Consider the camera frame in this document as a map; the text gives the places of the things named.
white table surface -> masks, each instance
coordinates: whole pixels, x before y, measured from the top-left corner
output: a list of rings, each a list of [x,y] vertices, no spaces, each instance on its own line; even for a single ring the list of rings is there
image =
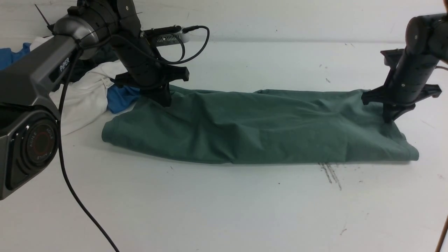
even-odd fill
[[[223,91],[372,89],[388,73],[379,51],[401,47],[210,43],[186,64],[190,81],[175,84]],[[446,89],[447,79],[435,70],[429,83]],[[433,251],[448,214],[447,108],[443,93],[397,120],[419,161],[331,165],[341,190],[318,164],[204,165],[114,147],[101,140],[109,112],[65,136],[63,146],[73,187],[122,252]],[[55,158],[0,202],[0,250],[112,248],[70,195]]]

black cable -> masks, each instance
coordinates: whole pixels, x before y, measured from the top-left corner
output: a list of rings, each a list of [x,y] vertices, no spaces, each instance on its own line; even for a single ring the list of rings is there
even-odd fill
[[[83,52],[84,52],[84,50],[80,49],[78,51],[78,53],[76,54],[75,60],[73,61],[72,65],[70,66],[69,73],[68,73],[68,76],[67,76],[67,80],[64,82],[64,87],[62,89],[62,93],[61,93],[60,101],[59,101],[59,112],[60,112],[61,116],[62,116],[62,109],[64,108],[65,94],[67,93],[67,87],[69,86],[70,77],[71,77],[71,75],[73,73],[73,69],[75,68],[76,62],[81,57]],[[67,184],[67,187],[69,188],[70,192],[73,195],[73,198],[75,198],[75,200],[78,203],[78,205],[82,208],[82,210],[86,213],[86,215],[92,220],[92,222],[95,224],[95,226],[98,227],[98,229],[101,231],[101,233],[103,233],[104,237],[106,237],[106,239],[108,240],[110,245],[113,247],[115,252],[120,252],[118,250],[118,248],[115,246],[115,244],[112,241],[112,239],[109,237],[109,235],[103,229],[103,227],[95,220],[95,218],[92,216],[92,214],[86,209],[84,204],[81,202],[81,200],[76,195],[76,192],[73,189],[72,184],[70,183],[69,178],[67,176],[67,171],[65,170],[64,154],[62,152],[62,136],[61,136],[61,121],[60,120],[57,121],[57,126],[59,128],[59,130],[58,130],[58,137],[59,137],[60,168],[62,170],[62,175],[64,176],[65,183]]]
[[[444,66],[436,66],[435,69],[443,69],[443,70],[447,70],[448,71],[448,67],[444,67]]]
[[[139,51],[141,54],[145,55],[146,57],[148,57],[149,59],[151,59],[152,61],[158,62],[160,64],[166,64],[166,65],[179,65],[179,64],[183,64],[186,62],[191,61],[192,59],[196,58],[197,56],[199,56],[199,54],[201,54],[205,47],[208,44],[208,40],[210,39],[210,29],[207,26],[192,26],[192,27],[187,27],[184,28],[183,31],[184,33],[188,33],[192,30],[196,30],[196,29],[205,29],[207,31],[207,37],[205,39],[204,45],[202,46],[202,48],[193,56],[191,56],[190,58],[183,60],[183,61],[167,61],[167,60],[159,60],[149,54],[147,54],[146,52],[144,52],[142,49],[138,48],[138,46],[136,46],[134,43],[132,43],[131,41],[129,41],[129,39],[127,39],[126,37],[123,37],[119,34],[114,34],[112,35],[112,37],[118,37],[121,38],[122,40],[124,40],[126,43],[128,43],[130,46],[132,46],[134,49],[136,49],[137,51]]]
[[[168,33],[168,34],[170,34],[171,36],[173,36],[174,38],[176,38],[177,39],[177,41],[179,42],[179,44],[181,44],[181,47],[182,47],[182,55],[181,55],[181,58],[178,60],[178,61],[176,61],[176,62],[180,62],[181,60],[183,60],[184,59],[184,57],[185,57],[185,44],[184,44],[184,42],[177,36],[177,35],[174,35],[173,33]],[[156,40],[157,40],[157,38],[153,38],[153,40],[152,40],[152,43],[154,43],[154,44],[156,44]],[[160,52],[157,50],[157,53],[158,53],[158,55],[160,56],[160,59],[161,60],[163,60],[163,61],[167,61],[165,58],[163,58],[162,57],[162,55],[160,54]]]
[[[182,40],[179,38],[179,36],[174,35],[173,33],[169,33],[169,34],[170,34],[171,36],[175,37],[175,38],[177,39],[177,41],[179,42],[179,44],[181,44],[181,47],[182,47],[182,56],[181,56],[181,58],[180,58],[178,61],[176,61],[176,62],[180,62],[180,61],[183,60],[184,57],[185,57],[185,44],[184,44],[184,41],[182,41]]]

